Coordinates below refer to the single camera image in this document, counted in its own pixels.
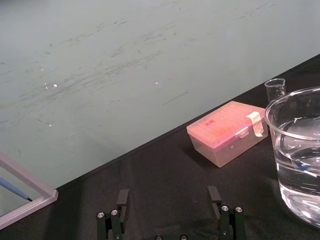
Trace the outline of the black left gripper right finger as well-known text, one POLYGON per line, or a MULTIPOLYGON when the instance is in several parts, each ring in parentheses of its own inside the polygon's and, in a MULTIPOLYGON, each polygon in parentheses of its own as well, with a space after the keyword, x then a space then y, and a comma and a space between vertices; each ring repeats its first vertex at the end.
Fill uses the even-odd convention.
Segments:
POLYGON ((246 240, 245 211, 224 204, 216 186, 207 187, 209 207, 218 223, 218 240, 246 240))

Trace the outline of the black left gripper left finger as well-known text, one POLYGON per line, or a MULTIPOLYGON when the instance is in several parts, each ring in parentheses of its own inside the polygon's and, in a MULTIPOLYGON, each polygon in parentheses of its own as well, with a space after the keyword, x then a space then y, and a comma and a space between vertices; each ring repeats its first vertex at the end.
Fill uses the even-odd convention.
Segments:
POLYGON ((123 240, 129 218, 130 190, 119 191, 116 207, 96 215, 97 240, 123 240))

